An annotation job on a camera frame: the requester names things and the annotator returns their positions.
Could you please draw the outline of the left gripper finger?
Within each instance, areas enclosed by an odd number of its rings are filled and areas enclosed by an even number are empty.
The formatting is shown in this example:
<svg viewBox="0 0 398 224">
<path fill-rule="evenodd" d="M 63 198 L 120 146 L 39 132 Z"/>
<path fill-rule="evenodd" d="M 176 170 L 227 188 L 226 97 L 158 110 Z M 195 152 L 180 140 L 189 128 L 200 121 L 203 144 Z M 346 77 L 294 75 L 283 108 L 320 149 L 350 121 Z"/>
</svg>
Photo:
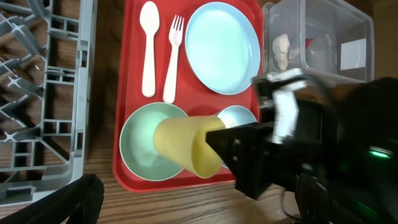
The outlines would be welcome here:
<svg viewBox="0 0 398 224">
<path fill-rule="evenodd" d="M 104 201 L 104 183 L 96 174 L 78 180 L 1 219 L 1 224 L 97 223 Z"/>
</svg>

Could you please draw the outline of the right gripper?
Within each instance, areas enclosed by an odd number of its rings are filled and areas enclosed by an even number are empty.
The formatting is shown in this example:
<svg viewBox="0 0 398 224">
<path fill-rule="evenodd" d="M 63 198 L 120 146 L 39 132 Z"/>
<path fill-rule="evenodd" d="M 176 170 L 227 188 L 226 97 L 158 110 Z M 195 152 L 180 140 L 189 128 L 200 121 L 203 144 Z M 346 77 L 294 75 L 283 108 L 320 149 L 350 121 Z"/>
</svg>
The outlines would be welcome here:
<svg viewBox="0 0 398 224">
<path fill-rule="evenodd" d="M 282 144 L 271 141 L 274 117 L 260 123 L 208 131 L 206 143 L 221 157 L 236 179 L 258 198 L 270 184 L 295 188 L 303 172 L 318 176 L 326 157 L 335 150 L 338 135 L 336 101 L 319 78 L 303 74 L 307 84 L 318 89 L 326 106 L 297 100 L 299 114 L 294 135 Z"/>
</svg>

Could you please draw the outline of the light blue bowl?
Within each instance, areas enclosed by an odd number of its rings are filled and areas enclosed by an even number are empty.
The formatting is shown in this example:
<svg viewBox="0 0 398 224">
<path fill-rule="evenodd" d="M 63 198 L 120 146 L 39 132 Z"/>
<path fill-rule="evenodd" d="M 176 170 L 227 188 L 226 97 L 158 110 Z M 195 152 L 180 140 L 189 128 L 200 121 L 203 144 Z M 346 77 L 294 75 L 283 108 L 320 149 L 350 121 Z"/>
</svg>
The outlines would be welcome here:
<svg viewBox="0 0 398 224">
<path fill-rule="evenodd" d="M 229 106 L 216 113 L 215 116 L 219 117 L 226 129 L 257 122 L 249 109 L 239 105 Z"/>
</svg>

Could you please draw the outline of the yellow plastic cup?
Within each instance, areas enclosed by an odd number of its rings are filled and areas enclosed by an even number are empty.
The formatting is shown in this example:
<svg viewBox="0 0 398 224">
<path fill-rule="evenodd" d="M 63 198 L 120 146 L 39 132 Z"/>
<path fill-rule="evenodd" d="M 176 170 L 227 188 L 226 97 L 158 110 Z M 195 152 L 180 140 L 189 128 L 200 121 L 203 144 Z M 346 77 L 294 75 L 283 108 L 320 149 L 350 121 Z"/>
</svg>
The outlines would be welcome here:
<svg viewBox="0 0 398 224">
<path fill-rule="evenodd" d="M 155 129 L 154 147 L 181 168 L 209 179 L 220 170 L 223 161 L 206 142 L 206 134 L 224 128 L 217 116 L 168 118 Z"/>
</svg>

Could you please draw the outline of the green bowl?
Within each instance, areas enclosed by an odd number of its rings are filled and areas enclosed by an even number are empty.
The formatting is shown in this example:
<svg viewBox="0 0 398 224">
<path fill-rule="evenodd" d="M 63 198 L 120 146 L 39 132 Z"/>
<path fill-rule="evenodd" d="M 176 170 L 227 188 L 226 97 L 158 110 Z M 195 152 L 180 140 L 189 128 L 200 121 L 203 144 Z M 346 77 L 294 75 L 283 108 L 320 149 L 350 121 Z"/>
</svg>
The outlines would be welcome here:
<svg viewBox="0 0 398 224">
<path fill-rule="evenodd" d="M 161 156 L 154 147 L 158 124 L 187 114 L 178 106 L 156 102 L 141 106 L 128 117 L 119 137 L 119 151 L 129 171 L 141 179 L 160 182 L 175 177 L 183 169 Z"/>
</svg>

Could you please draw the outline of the large light blue plate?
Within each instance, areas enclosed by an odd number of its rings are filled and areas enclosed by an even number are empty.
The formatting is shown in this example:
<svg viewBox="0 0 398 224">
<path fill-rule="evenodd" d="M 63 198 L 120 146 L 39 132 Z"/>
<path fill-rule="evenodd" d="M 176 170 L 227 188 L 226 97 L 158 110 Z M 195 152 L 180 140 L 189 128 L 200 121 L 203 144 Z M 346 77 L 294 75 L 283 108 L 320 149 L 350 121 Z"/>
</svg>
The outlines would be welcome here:
<svg viewBox="0 0 398 224">
<path fill-rule="evenodd" d="M 195 76 L 210 90 L 237 95 L 259 71 L 261 48 L 248 18 L 224 2 L 200 6 L 188 21 L 185 51 Z"/>
</svg>

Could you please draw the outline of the white napkin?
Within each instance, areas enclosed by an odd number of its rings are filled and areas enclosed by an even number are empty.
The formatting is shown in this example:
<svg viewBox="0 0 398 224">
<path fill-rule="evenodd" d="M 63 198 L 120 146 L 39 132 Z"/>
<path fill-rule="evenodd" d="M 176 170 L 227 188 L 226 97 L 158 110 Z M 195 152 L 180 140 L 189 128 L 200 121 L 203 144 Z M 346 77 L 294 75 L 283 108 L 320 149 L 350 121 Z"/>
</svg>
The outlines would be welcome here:
<svg viewBox="0 0 398 224">
<path fill-rule="evenodd" d="M 272 51 L 274 53 L 279 70 L 287 69 L 289 64 L 289 60 L 287 58 L 289 47 L 290 42 L 287 34 L 278 36 L 272 43 Z"/>
</svg>

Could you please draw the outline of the red snack wrapper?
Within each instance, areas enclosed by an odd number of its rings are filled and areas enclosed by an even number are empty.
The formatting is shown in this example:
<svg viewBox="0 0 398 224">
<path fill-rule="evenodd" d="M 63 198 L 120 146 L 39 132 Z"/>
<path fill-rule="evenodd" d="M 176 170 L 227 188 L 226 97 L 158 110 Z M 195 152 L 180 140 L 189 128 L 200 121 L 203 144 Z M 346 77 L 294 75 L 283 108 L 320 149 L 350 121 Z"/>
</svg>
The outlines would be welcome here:
<svg viewBox="0 0 398 224">
<path fill-rule="evenodd" d="M 306 37 L 305 38 L 305 50 L 307 50 L 315 41 L 316 37 Z M 293 42 L 289 48 L 289 63 L 297 60 L 300 54 L 300 47 L 297 41 Z"/>
</svg>

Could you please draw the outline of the cream plastic fork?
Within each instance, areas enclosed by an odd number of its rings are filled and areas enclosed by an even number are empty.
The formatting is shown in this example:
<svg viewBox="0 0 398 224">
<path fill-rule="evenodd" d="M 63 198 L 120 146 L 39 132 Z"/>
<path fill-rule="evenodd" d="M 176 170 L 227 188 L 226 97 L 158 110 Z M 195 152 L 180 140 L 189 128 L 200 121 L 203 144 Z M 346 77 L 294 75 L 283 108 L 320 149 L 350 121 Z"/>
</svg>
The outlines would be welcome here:
<svg viewBox="0 0 398 224">
<path fill-rule="evenodd" d="M 177 89 L 177 68 L 178 68 L 178 51 L 183 39 L 184 18 L 175 15 L 170 32 L 169 41 L 172 46 L 169 67 L 165 79 L 163 101 L 173 103 Z"/>
</svg>

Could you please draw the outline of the cream plastic spoon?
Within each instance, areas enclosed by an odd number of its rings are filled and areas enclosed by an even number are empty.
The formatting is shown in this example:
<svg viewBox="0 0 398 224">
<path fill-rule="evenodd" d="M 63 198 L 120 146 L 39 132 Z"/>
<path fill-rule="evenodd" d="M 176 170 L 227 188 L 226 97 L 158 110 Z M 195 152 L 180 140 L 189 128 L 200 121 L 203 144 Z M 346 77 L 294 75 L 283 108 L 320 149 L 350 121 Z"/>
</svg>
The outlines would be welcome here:
<svg viewBox="0 0 398 224">
<path fill-rule="evenodd" d="M 142 94 L 145 97 L 155 95 L 155 59 L 154 36 L 160 26 L 159 10 L 152 1 L 147 1 L 140 13 L 139 22 L 146 35 L 146 48 L 142 74 Z"/>
</svg>

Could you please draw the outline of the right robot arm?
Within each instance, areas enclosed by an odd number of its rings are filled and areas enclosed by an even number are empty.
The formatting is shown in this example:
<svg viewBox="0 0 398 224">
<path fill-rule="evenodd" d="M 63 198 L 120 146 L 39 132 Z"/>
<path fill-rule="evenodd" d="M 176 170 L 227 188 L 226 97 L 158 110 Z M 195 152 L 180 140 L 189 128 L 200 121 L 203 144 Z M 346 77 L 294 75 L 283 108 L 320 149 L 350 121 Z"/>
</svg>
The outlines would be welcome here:
<svg viewBox="0 0 398 224">
<path fill-rule="evenodd" d="M 312 105 L 320 123 L 314 142 L 298 140 L 295 91 L 314 85 L 325 104 Z M 205 140 L 235 178 L 258 198 L 271 184 L 293 192 L 294 223 L 397 222 L 397 79 L 383 77 L 337 100 L 317 77 L 257 77 L 261 103 L 273 119 L 209 131 Z"/>
</svg>

